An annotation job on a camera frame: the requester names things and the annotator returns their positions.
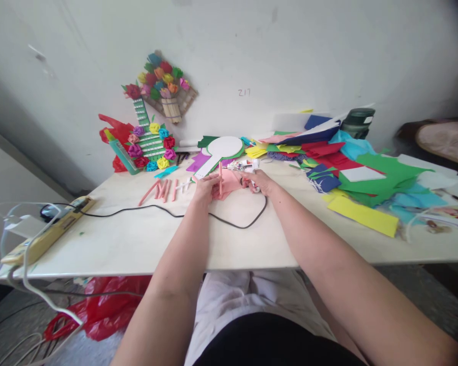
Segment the paper flower pot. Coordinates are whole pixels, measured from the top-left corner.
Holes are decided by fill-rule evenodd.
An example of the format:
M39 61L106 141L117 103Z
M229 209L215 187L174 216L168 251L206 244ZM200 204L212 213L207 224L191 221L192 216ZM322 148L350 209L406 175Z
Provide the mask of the paper flower pot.
M178 107L178 100L176 98L161 99L161 104L163 105L166 118L168 118L172 123L177 124L182 121L180 108Z

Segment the purple paper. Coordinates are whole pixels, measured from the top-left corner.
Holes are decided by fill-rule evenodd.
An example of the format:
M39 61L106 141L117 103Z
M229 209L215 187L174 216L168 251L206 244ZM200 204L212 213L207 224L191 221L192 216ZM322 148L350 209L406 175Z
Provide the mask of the purple paper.
M210 157L205 156L202 154L202 152L199 152L194 158L193 158L193 163L187 168L187 171L191 172L197 172L203 164L207 162L207 160L210 159ZM222 166L227 166L228 164L232 163L236 159L226 159L222 160Z

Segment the left hand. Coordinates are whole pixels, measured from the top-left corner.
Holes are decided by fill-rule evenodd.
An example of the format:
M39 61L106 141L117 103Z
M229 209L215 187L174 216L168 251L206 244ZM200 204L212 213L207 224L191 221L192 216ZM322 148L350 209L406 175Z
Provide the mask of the left hand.
M212 202L212 195L219 192L220 180L221 176L218 173L211 173L199 179L192 201L204 202L208 205Z

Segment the hand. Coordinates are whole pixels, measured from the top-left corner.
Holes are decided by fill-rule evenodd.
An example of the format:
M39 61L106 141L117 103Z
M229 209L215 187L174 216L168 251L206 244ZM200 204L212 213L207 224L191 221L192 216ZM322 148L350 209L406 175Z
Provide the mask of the hand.
M245 179L252 180L261 189L261 192L267 197L270 195L274 187L278 186L278 184L273 179L267 176L266 173L260 169L255 170L254 174L241 172L241 176Z
M221 176L218 173L211 173L199 179L192 201L203 202L207 205L212 202L212 196L219 194L219 183Z

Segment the yellow power strip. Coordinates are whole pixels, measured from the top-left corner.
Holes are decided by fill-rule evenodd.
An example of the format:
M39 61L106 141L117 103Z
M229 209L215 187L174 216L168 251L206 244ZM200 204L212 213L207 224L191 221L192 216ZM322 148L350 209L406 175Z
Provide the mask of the yellow power strip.
M43 234L38 236L32 243L30 239L22 242L15 247L9 254L1 260L4 264L23 265L24 253L27 246L31 246L28 253L27 263L33 264L63 235L83 214L79 211L87 212L95 204L95 200L89 196L83 196L70 203L76 206L66 206L68 211L55 224L51 225Z

